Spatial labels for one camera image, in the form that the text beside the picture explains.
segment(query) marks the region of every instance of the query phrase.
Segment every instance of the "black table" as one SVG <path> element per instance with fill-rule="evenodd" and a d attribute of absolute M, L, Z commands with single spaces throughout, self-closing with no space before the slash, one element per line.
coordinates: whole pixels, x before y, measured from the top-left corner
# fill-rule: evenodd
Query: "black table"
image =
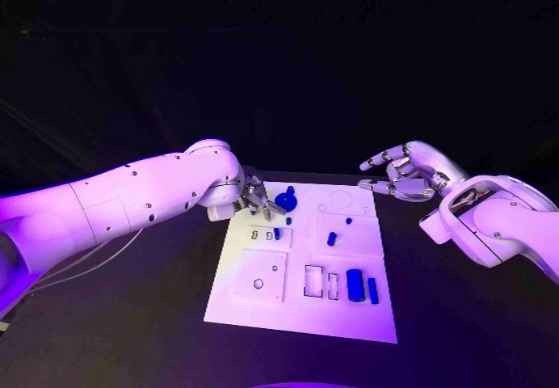
<path fill-rule="evenodd" d="M 559 288 L 519 256 L 486 269 L 452 242 L 430 241 L 417 220 L 436 201 L 374 200 L 397 344 L 204 323 L 227 222 L 208 222 L 197 206 L 145 229 L 100 269 L 27 299 L 0 339 L 0 386 L 555 386 Z"/>

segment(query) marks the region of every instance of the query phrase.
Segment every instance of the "robotic hand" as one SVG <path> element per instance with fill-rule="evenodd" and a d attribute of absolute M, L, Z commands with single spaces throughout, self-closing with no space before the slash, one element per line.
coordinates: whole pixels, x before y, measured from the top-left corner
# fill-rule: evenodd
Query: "robotic hand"
<path fill-rule="evenodd" d="M 244 173 L 228 144 L 198 141 L 76 182 L 0 199 L 0 318 L 50 268 L 74 253 L 191 209 L 228 219 L 243 208 L 285 210 Z"/>
<path fill-rule="evenodd" d="M 439 208 L 419 221 L 433 241 L 442 244 L 452 239 L 485 267 L 521 254 L 559 284 L 559 208 L 542 193 L 509 176 L 469 178 L 421 141 L 375 154 L 361 163 L 361 171 L 384 162 L 390 181 L 364 179 L 358 187 L 410 202 L 440 194 Z"/>

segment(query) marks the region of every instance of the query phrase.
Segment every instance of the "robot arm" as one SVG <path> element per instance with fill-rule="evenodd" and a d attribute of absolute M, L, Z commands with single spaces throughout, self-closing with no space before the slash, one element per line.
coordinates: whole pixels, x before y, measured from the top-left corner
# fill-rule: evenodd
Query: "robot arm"
<path fill-rule="evenodd" d="M 433 241 L 442 244 L 450 239 L 485 267 L 521 254 L 559 284 L 559 208 L 542 193 L 509 176 L 468 178 L 453 161 L 420 141 L 374 155 L 359 168 L 364 171 L 383 162 L 390 162 L 390 182 L 364 179 L 358 186 L 406 201 L 440 194 L 439 208 L 419 221 Z"/>
<path fill-rule="evenodd" d="M 76 182 L 0 199 L 0 318 L 34 281 L 74 253 L 207 207 L 227 219 L 244 207 L 282 213 L 227 143 L 146 158 Z"/>

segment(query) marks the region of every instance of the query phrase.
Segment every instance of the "white board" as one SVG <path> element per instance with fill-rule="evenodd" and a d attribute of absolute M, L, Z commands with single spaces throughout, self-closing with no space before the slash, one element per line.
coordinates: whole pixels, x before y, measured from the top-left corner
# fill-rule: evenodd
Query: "white board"
<path fill-rule="evenodd" d="M 272 213 L 266 221 L 244 209 L 228 222 L 202 320 L 394 344 L 372 195 L 354 186 L 264 182 L 267 197 L 287 186 L 295 188 L 292 212 Z M 329 232 L 336 234 L 332 246 Z M 354 268 L 362 274 L 362 302 L 348 300 L 345 271 Z M 367 278 L 374 278 L 378 304 Z"/>

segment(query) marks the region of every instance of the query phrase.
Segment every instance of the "cable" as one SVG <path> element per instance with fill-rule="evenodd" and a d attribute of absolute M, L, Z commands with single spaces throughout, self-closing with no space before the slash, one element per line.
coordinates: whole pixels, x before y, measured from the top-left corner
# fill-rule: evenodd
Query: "cable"
<path fill-rule="evenodd" d="M 142 229 L 139 229 L 136 231 L 136 234 L 130 238 L 129 242 L 119 248 L 119 251 L 102 263 L 96 264 L 90 269 L 87 269 L 86 271 L 74 274 L 73 276 L 66 277 L 66 278 L 63 278 L 60 280 L 55 280 L 51 283 L 45 283 L 45 285 L 41 285 L 40 287 L 37 287 L 34 289 L 30 289 L 27 291 L 27 293 L 32 293 L 34 291 L 38 291 L 44 287 L 48 287 L 48 285 L 55 285 L 57 283 L 61 283 L 63 281 L 67 281 L 67 280 L 71 280 L 71 279 L 76 279 L 79 276 L 84 275 L 86 273 L 90 273 L 96 268 L 99 268 L 102 265 L 104 265 L 117 256 L 117 254 L 122 252 L 122 250 L 130 245 L 132 241 L 136 239 L 136 236 L 139 235 L 140 231 L 142 231 Z"/>
<path fill-rule="evenodd" d="M 87 252 L 86 255 L 83 255 L 70 265 L 60 268 L 58 271 L 51 273 L 48 276 L 43 276 L 38 278 L 37 282 L 50 279 L 53 276 L 58 275 L 61 272 L 64 272 L 67 269 L 70 269 L 74 265 L 77 265 L 104 245 L 107 244 L 107 241 L 104 241 L 91 251 Z"/>

